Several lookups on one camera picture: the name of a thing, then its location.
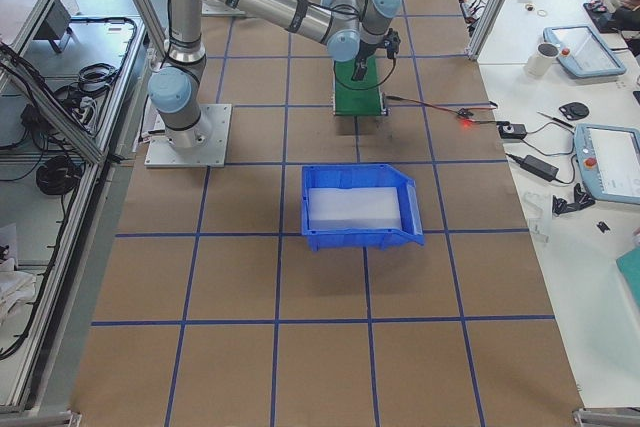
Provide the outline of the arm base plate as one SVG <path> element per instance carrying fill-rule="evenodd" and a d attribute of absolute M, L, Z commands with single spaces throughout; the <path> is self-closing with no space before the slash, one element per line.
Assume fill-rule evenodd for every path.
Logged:
<path fill-rule="evenodd" d="M 230 130 L 231 104 L 201 104 L 199 122 L 184 131 L 167 130 L 159 114 L 149 137 L 145 166 L 150 168 L 223 167 Z"/>

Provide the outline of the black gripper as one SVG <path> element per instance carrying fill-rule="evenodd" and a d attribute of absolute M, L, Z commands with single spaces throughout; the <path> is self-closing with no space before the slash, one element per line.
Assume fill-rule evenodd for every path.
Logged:
<path fill-rule="evenodd" d="M 376 37 L 370 34 L 360 36 L 359 50 L 355 57 L 352 81 L 363 80 L 363 63 L 376 52 Z"/>

